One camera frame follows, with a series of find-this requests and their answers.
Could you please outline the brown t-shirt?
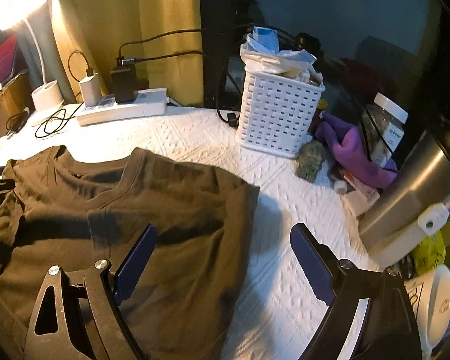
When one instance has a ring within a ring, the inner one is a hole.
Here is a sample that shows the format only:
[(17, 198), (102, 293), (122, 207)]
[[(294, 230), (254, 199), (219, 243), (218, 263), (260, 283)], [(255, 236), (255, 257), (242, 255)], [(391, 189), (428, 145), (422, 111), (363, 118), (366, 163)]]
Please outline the brown t-shirt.
[(120, 310), (152, 359), (218, 359), (249, 259), (258, 187), (215, 166), (137, 148), (80, 163), (63, 145), (8, 161), (0, 192), (0, 348), (23, 357), (47, 270), (84, 270), (148, 225), (157, 244)]

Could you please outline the steel thermos bottle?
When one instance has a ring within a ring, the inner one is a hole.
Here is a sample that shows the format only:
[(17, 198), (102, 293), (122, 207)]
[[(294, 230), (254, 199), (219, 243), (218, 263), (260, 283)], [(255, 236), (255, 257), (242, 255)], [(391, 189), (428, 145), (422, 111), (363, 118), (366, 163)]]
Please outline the steel thermos bottle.
[(393, 266), (450, 219), (450, 123), (419, 139), (401, 172), (358, 222), (358, 234), (381, 269)]

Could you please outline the clear jar white lid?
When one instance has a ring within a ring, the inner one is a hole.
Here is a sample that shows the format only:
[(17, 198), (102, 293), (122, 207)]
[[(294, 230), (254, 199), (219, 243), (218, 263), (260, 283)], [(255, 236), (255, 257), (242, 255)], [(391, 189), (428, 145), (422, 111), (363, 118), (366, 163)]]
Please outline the clear jar white lid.
[(401, 139), (408, 113), (394, 101), (377, 93), (362, 112), (362, 139), (365, 154), (374, 164), (389, 169), (388, 162)]

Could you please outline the yellow plastic bag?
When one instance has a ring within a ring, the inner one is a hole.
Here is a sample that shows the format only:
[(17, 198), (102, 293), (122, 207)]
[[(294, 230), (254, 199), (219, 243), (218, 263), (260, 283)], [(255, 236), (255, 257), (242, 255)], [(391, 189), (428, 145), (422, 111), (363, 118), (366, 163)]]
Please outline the yellow plastic bag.
[(446, 247), (441, 232), (424, 238), (412, 251), (411, 256), (417, 275), (424, 275), (445, 262)]

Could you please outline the white power strip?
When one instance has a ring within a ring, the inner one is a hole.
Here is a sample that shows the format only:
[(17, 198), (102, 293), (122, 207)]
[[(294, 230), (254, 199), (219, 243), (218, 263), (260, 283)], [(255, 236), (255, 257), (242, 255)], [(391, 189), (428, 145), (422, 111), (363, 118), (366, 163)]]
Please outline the white power strip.
[(164, 115), (167, 108), (167, 89), (139, 90), (133, 102), (117, 103), (113, 94), (103, 96), (97, 105), (80, 108), (74, 115), (80, 126), (115, 120)]

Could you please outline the cardboard box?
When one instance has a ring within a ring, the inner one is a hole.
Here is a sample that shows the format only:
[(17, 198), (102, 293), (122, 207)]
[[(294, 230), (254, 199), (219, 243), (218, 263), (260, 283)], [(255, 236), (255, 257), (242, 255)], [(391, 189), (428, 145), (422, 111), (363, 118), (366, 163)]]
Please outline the cardboard box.
[(9, 118), (26, 107), (30, 111), (35, 109), (28, 71), (22, 70), (0, 91), (0, 137), (7, 133), (6, 122)]

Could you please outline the white plastic basket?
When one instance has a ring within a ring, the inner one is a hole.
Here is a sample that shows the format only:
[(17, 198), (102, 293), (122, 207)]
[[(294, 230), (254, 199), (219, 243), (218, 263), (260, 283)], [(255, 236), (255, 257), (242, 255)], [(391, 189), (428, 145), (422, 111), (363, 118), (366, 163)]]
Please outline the white plastic basket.
[(297, 157), (325, 91), (315, 57), (305, 50), (261, 53), (248, 42), (240, 56), (245, 78), (236, 141), (247, 149)]

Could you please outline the white bear mug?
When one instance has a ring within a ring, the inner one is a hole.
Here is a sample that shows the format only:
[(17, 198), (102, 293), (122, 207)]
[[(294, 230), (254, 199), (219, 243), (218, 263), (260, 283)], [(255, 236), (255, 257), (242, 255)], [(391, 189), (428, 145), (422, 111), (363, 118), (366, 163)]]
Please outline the white bear mug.
[(430, 359), (450, 322), (450, 270), (440, 265), (404, 285), (418, 326), (422, 359)]

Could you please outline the purple cloth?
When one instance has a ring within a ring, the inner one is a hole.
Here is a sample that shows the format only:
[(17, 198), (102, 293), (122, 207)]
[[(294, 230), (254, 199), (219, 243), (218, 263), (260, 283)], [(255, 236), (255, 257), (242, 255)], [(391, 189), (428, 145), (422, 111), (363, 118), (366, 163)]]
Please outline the purple cloth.
[(366, 185), (386, 189), (398, 175), (392, 159), (386, 169), (371, 162), (362, 147), (359, 129), (336, 116), (324, 113), (315, 136), (326, 143), (331, 155), (345, 170)]

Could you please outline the white charger plug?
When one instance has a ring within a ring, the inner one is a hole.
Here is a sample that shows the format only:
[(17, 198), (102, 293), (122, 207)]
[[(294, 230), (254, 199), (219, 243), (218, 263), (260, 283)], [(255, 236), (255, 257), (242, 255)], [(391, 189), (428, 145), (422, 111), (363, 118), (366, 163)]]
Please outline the white charger plug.
[(92, 76), (86, 76), (79, 82), (82, 101), (85, 107), (94, 107), (101, 99), (101, 89), (99, 78), (96, 73)]

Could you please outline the white desk lamp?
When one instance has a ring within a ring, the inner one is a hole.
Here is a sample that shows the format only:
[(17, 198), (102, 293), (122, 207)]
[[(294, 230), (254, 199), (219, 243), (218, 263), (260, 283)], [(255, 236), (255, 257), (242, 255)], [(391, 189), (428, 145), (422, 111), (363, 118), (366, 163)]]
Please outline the white desk lamp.
[(61, 115), (73, 97), (53, 35), (50, 4), (51, 0), (0, 0), (0, 39), (17, 35), (29, 68), (34, 126), (55, 112)]

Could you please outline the tablet with red screen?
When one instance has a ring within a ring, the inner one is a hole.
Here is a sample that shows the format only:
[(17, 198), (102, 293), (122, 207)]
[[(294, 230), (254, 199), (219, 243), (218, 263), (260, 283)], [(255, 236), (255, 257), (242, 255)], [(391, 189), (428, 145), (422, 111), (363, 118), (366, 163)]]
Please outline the tablet with red screen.
[(17, 36), (11, 35), (0, 44), (0, 91), (14, 77)]

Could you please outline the black charger plug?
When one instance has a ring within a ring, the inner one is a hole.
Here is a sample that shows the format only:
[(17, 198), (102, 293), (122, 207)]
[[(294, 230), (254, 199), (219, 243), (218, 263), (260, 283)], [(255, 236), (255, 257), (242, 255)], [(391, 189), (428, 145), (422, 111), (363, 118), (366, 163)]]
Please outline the black charger plug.
[(110, 72), (113, 94), (117, 104), (134, 102), (136, 98), (136, 66), (124, 57), (117, 57), (117, 65)]

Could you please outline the yellow curtain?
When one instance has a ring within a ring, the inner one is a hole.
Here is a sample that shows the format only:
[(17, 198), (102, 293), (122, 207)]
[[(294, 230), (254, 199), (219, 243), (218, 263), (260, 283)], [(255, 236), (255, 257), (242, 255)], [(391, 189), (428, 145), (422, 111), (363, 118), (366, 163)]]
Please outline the yellow curtain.
[(184, 106), (204, 101), (200, 0), (51, 0), (51, 23), (58, 54), (79, 76), (85, 61), (112, 93), (116, 57), (140, 58), (139, 86), (165, 87)]

